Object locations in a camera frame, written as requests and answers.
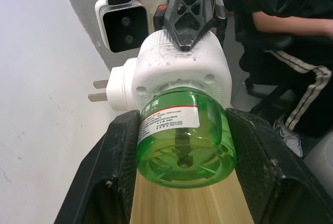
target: striped pants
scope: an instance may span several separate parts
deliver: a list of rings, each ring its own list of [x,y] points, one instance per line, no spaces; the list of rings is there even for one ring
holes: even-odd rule
[[[285,116],[291,131],[321,137],[333,126],[333,42],[295,41],[284,51],[266,51],[297,95]]]

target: person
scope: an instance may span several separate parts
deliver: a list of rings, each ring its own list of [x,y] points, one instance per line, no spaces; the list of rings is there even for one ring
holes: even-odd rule
[[[237,10],[241,11],[246,25],[259,32],[295,36],[284,51],[263,55],[272,68],[284,74],[297,95],[291,109],[273,127],[282,141],[302,157],[302,135],[319,138],[333,125],[333,1],[311,0],[288,18],[269,16],[239,0],[226,5],[235,16]]]

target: black chair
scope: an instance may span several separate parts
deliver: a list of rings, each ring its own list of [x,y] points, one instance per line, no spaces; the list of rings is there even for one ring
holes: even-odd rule
[[[278,103],[278,99],[286,93],[290,86],[288,81],[278,70],[272,69],[266,64],[263,50],[281,51],[288,47],[293,37],[289,34],[261,33],[249,26],[245,17],[249,15],[234,12],[235,14],[235,33],[236,41],[244,47],[245,53],[242,55],[239,66],[250,73],[245,85],[249,95],[262,98],[263,100],[251,109],[251,113],[257,115],[262,109],[271,103]],[[277,88],[269,95],[257,92],[253,89],[254,85],[277,85]]]

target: wooden surface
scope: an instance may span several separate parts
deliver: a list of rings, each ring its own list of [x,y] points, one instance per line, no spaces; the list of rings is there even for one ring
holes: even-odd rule
[[[139,173],[131,224],[253,224],[235,171],[199,189],[169,189]]]

